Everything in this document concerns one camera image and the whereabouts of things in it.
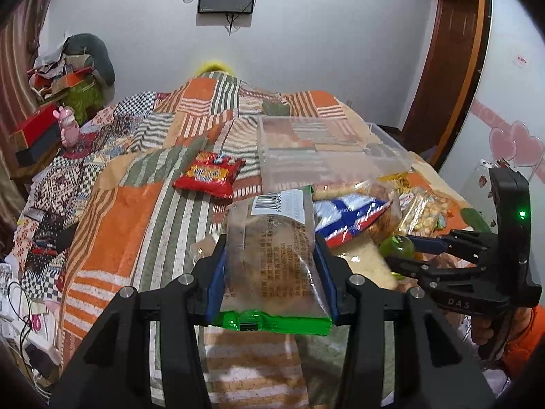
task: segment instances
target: curtain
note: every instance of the curtain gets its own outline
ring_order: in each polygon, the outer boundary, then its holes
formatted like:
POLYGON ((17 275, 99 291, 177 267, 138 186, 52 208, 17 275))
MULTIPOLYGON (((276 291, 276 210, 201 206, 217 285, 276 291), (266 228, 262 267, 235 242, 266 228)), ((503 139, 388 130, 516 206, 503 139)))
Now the curtain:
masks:
MULTIPOLYGON (((27 70, 37 57, 40 30, 50 0, 23 0, 0 32, 0 238, 14 230, 25 202, 9 169, 17 167, 15 154, 7 142, 16 125, 37 108, 28 85, 27 70)), ((0 247, 7 245, 0 241, 0 247)))

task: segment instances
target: metal screw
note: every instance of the metal screw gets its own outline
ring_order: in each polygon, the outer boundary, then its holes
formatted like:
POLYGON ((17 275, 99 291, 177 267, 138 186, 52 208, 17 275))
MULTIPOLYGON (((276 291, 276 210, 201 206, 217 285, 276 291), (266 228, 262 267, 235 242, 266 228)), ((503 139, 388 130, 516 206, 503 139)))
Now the metal screw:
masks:
POLYGON ((411 289, 409 289, 409 292, 414 298, 424 298, 424 295, 426 295, 423 289, 418 286, 412 287, 411 289))
POLYGON ((349 280, 350 280, 350 283, 352 283, 355 286, 361 286, 363 283, 365 283, 365 277, 360 274, 351 275, 349 280))
POLYGON ((132 294, 134 294, 135 289, 132 286, 123 286, 121 289, 119 289, 119 295, 121 295, 123 298, 128 298, 132 294))
POLYGON ((191 274, 182 274, 178 277, 178 281, 183 285, 190 285, 195 280, 195 277, 191 274))

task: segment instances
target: person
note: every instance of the person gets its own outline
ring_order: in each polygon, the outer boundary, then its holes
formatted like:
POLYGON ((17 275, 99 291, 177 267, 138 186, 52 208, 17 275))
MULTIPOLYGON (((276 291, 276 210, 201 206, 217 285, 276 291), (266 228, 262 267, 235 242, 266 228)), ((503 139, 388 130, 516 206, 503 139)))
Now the person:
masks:
MULTIPOLYGON (((490 328, 491 324, 489 318, 477 316, 471 318, 473 343, 484 345, 492 338, 494 331, 490 328)), ((520 375, 544 334, 545 308, 538 305, 534 308, 522 307, 517 310, 509 340, 501 358, 505 365, 505 372, 512 380, 520 375)))

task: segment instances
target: red snack bag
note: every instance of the red snack bag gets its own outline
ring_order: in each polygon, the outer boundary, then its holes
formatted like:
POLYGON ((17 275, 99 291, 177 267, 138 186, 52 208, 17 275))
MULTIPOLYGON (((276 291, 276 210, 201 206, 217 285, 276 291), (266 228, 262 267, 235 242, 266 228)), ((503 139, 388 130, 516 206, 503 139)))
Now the red snack bag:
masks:
POLYGON ((199 152, 187 172, 173 184, 174 187, 206 192, 219 198, 233 198, 233 181, 244 160, 199 152))

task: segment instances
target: wall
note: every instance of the wall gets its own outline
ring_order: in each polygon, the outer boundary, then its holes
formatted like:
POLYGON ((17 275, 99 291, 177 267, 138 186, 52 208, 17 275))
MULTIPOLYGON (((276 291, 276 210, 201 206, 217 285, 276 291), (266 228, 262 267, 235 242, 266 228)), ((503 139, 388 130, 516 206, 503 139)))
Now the wall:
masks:
MULTIPOLYGON (((492 159, 491 127, 509 133, 520 120, 533 137, 545 138, 545 41, 519 0, 492 0, 490 39, 479 87, 462 130, 439 174, 460 190, 480 158, 492 159)), ((517 144, 517 155, 520 144, 517 144)), ((517 166, 517 160, 511 161, 517 166)), ((531 167, 517 167, 529 177, 531 167)), ((532 251, 545 280, 545 164, 530 181, 532 251)))
POLYGON ((256 0, 253 16, 239 21, 251 26, 228 36, 224 17, 197 17, 197 0, 52 0, 40 51, 65 33, 99 36, 115 68, 116 100, 173 90, 203 61, 219 59, 255 86, 327 90, 352 100, 365 119, 399 126, 436 7, 436 0, 256 0))

